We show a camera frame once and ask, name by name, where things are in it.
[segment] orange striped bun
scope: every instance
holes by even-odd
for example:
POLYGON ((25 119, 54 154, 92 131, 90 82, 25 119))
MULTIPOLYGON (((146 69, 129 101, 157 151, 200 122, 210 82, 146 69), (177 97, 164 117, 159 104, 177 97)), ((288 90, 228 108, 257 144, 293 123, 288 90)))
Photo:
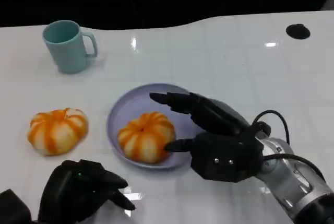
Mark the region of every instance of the orange striped bun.
POLYGON ((164 145, 175 140, 173 124, 159 112, 144 113, 130 121, 118 133, 118 142, 124 154, 131 160, 158 163, 169 153, 164 145))
POLYGON ((38 113, 30 122, 28 141, 43 155, 71 150, 88 131, 87 117, 73 108, 38 113))

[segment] white table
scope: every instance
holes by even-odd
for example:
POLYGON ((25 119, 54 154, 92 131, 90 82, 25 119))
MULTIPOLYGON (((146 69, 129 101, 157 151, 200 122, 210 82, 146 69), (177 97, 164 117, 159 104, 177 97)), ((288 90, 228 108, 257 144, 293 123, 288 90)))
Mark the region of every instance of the white table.
MULTIPOLYGON (((218 17, 175 28, 89 30, 100 54, 77 75, 62 75, 41 39, 44 26, 0 29, 0 192, 12 188, 36 219, 43 188, 65 159, 100 162, 129 182, 137 209, 106 204, 88 223, 291 223, 263 183, 205 181, 194 171, 147 172, 121 162, 105 130, 114 102, 128 90, 168 82, 231 105, 249 121, 280 111, 297 155, 314 162, 334 187, 334 12, 218 17), (285 29, 303 23, 307 40, 285 29), (37 112, 79 108, 87 138, 72 152, 42 157, 26 138, 37 112)), ((272 136, 285 138, 275 116, 272 136)))

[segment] light blue mug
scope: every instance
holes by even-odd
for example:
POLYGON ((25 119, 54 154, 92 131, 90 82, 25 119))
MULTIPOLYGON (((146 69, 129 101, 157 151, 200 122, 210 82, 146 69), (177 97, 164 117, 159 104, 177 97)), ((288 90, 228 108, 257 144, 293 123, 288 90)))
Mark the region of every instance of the light blue mug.
POLYGON ((43 30, 42 36, 61 73, 75 74, 85 70, 89 66, 89 58, 95 58, 98 54, 94 35, 90 32, 81 32, 80 26, 74 21, 53 22, 43 30), (87 54, 82 36, 91 39, 93 54, 87 54))

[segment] light purple plate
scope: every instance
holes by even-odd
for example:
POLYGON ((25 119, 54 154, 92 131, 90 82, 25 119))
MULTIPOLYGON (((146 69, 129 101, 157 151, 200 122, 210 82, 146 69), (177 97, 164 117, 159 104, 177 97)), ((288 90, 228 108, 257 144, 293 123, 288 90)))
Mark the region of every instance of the light purple plate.
POLYGON ((161 112, 168 117, 175 127, 176 138, 193 138, 202 130, 191 119, 190 115, 172 112, 167 105, 160 105, 150 99, 150 92, 189 93, 187 90, 169 84, 149 84, 137 87, 123 95, 114 105, 107 121, 107 135, 116 154, 134 165, 150 169, 174 168, 190 160, 189 153, 173 153, 165 161, 157 164, 146 164, 128 159, 117 141, 118 131, 127 123, 147 112, 161 112))

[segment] black cable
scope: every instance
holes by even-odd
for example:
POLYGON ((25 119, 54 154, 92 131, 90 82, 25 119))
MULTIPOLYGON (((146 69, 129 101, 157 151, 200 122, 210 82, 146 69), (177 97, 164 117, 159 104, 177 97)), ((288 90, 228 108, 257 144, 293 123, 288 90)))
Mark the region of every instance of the black cable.
POLYGON ((316 174, 322 178, 324 180, 324 182, 326 182, 323 174, 321 173, 321 171, 309 160, 306 160, 303 157, 297 156, 297 155, 292 155, 292 154, 274 154, 274 155, 267 155, 264 156, 264 161, 266 160, 272 160, 272 159, 291 159, 291 160, 297 160, 300 161, 302 163, 305 163, 306 165, 308 165, 310 168, 312 168, 316 174))
POLYGON ((255 119, 253 120, 253 124, 255 122, 257 122, 262 116, 264 116, 265 114, 269 114, 269 113, 275 114, 275 115, 277 115, 281 119, 281 121, 283 123, 283 126, 284 126, 285 137, 287 139, 287 143, 288 143, 288 145, 290 145, 290 134, 289 134, 288 125, 287 125, 287 122, 285 121, 284 117, 282 116, 282 114, 280 114, 279 112, 277 112, 275 110, 266 110, 266 111, 263 111, 262 113, 260 113, 258 116, 255 117, 255 119))
MULTIPOLYGON (((253 124, 256 123, 262 116, 264 116, 265 114, 275 114, 277 115, 284 126, 284 130, 285 130, 285 136, 287 138, 287 143, 288 145, 290 145, 290 134, 289 134, 289 129, 288 129, 288 124, 285 121, 284 117, 282 116, 282 114, 280 114, 279 112, 275 111, 275 110, 266 110, 263 111, 262 113, 260 113, 258 116, 255 117, 255 119, 253 120, 253 124)), ((264 161, 266 160, 272 160, 272 159, 291 159, 291 160, 297 160, 300 161, 306 165, 308 165, 310 168, 312 168, 314 170, 314 172, 324 180, 324 182, 326 182, 323 174, 321 173, 320 169, 318 169, 312 162, 310 162, 309 160, 306 160, 303 157, 297 156, 297 155, 292 155, 292 154, 274 154, 274 155, 267 155, 264 156, 264 161)))

